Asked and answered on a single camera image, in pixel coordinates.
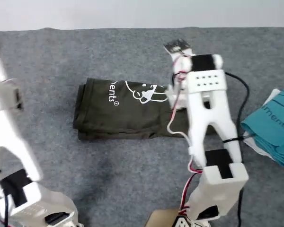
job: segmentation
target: white cartoon drawing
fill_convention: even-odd
[[[130,87],[130,82],[125,81],[125,84],[128,90],[131,91],[133,97],[139,100],[142,104],[145,104],[149,101],[153,102],[165,102],[168,98],[166,97],[165,92],[156,92],[156,88],[159,87],[158,85],[149,85],[149,84],[142,84],[142,88],[139,91],[133,90]]]

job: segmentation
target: teal cloth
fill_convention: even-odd
[[[248,116],[241,126],[255,135],[259,148],[284,166],[284,90]]]

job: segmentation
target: printed logo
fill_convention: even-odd
[[[130,82],[125,81],[125,84],[128,90],[131,91],[133,97],[139,100],[142,104],[145,104],[149,101],[153,102],[165,102],[168,98],[165,95],[165,92],[156,92],[156,88],[163,87],[158,85],[149,85],[149,84],[142,84],[141,89],[136,91],[131,88]]]
[[[119,102],[116,100],[117,96],[115,96],[115,84],[117,81],[112,81],[109,85],[109,91],[108,91],[108,101],[113,102],[114,105],[119,105]]]

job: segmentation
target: black cable tie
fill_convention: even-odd
[[[224,140],[223,143],[229,143],[229,142],[236,141],[236,140],[241,141],[241,140],[244,140],[244,139],[245,139],[245,137],[239,136],[239,137],[237,137],[237,138],[232,138],[232,139],[229,139],[229,140]]]

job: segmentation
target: gray carpet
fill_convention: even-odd
[[[155,209],[177,208],[189,177],[183,139],[81,142],[72,129],[79,84],[87,77],[165,85],[171,59],[162,45],[183,38],[195,53],[218,53],[224,69],[250,85],[243,118],[284,88],[284,28],[103,29],[0,32],[9,77],[23,88],[25,113],[18,117],[44,171],[42,184],[70,196],[86,227],[143,227]],[[236,118],[244,87],[227,78]],[[221,148],[217,136],[205,140]],[[244,227],[284,227],[284,168],[243,145],[250,175],[243,206]],[[4,155],[5,173],[20,168]],[[190,191],[196,186],[195,179]],[[212,223],[237,225],[237,209]]]

